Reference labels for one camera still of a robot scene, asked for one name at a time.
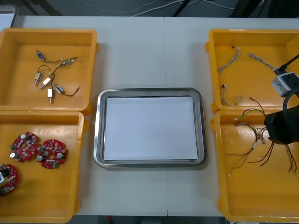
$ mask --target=orange plastic tray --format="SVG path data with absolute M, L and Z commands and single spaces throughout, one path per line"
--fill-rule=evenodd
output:
M 223 72 L 218 73 L 217 67 L 223 67 L 235 55 L 236 49 L 232 49 L 233 45 L 241 49 L 241 56 Z M 206 50 L 210 58 L 214 112 L 258 108 L 249 97 L 259 101 L 266 110 L 282 109 L 284 98 L 280 97 L 271 85 L 276 74 L 247 54 L 253 53 L 278 68 L 298 54 L 299 30 L 212 29 Z M 299 75 L 299 60 L 290 64 L 287 71 L 294 71 Z M 226 101 L 233 104 L 235 97 L 241 95 L 241 106 L 229 106 L 221 102 L 223 84 L 228 88 Z M 289 107 L 298 104 L 299 99 L 296 96 L 289 101 Z
M 264 116 L 258 112 L 234 121 L 241 113 L 219 111 L 211 120 L 218 163 L 220 212 L 231 222 L 299 222 L 299 143 L 289 145 L 297 162 L 297 173 L 288 172 L 291 165 L 286 148 L 276 144 L 264 166 L 260 167 L 262 163 L 245 163 L 231 173 L 240 156 L 228 154 L 246 153 L 255 142 L 252 130 L 235 125 L 251 122 L 255 127 L 265 127 Z M 267 132 L 264 137 L 266 144 L 259 140 L 247 161 L 256 161 L 266 154 L 271 142 Z
M 0 163 L 19 173 L 14 191 L 0 197 L 0 223 L 66 223 L 79 210 L 79 160 L 86 126 L 80 112 L 0 111 Z M 9 157 L 8 145 L 22 133 L 63 142 L 65 164 L 46 169 L 33 156 L 27 162 Z
M 0 110 L 80 111 L 91 112 L 90 94 L 97 45 L 94 30 L 74 29 L 25 29 L 7 28 L 0 34 Z M 40 90 L 42 81 L 49 76 L 49 70 L 42 67 L 43 77 L 38 87 L 34 77 L 38 67 L 46 64 L 54 71 L 58 63 L 43 63 L 36 50 L 47 60 L 78 57 L 69 66 L 59 68 L 55 83 L 66 94 L 54 90 L 53 104 L 47 97 L 49 86 Z

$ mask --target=white sheet of paper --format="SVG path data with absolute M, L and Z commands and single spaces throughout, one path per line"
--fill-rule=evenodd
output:
M 0 32 L 5 28 L 10 27 L 13 19 L 13 13 L 0 13 Z
M 192 97 L 107 99 L 104 160 L 197 158 Z

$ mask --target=white table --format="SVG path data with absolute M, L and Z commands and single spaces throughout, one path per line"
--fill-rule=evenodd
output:
M 298 29 L 296 19 L 19 16 L 17 27 L 98 32 L 92 101 L 106 88 L 193 87 L 203 97 L 207 160 L 199 168 L 106 170 L 93 161 L 95 113 L 81 158 L 79 215 L 221 216 L 212 89 L 205 43 L 213 28 Z

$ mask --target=metal tray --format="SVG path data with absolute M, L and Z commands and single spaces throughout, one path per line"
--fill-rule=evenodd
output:
M 195 160 L 104 160 L 105 128 L 108 98 L 159 98 L 192 97 L 197 159 Z M 205 125 L 201 94 L 193 88 L 142 88 L 107 89 L 98 97 L 95 123 L 93 157 L 97 165 L 104 168 L 121 167 L 193 167 L 201 165 L 206 159 Z

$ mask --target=round circuit board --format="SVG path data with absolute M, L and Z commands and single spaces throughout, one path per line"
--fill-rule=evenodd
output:
M 7 183 L 0 187 L 0 196 L 3 197 L 15 189 L 19 175 L 15 167 L 10 164 L 0 164 L 0 171 L 5 173 L 7 178 Z
M 26 134 L 21 134 L 14 143 L 9 146 L 12 150 L 10 158 L 20 162 L 29 160 L 37 151 L 37 142 L 38 137 L 33 133 L 26 132 Z
M 37 151 L 36 160 L 41 162 L 42 166 L 47 169 L 54 169 L 64 164 L 66 149 L 64 144 L 58 140 L 46 140 L 43 142 L 42 147 L 38 147 Z

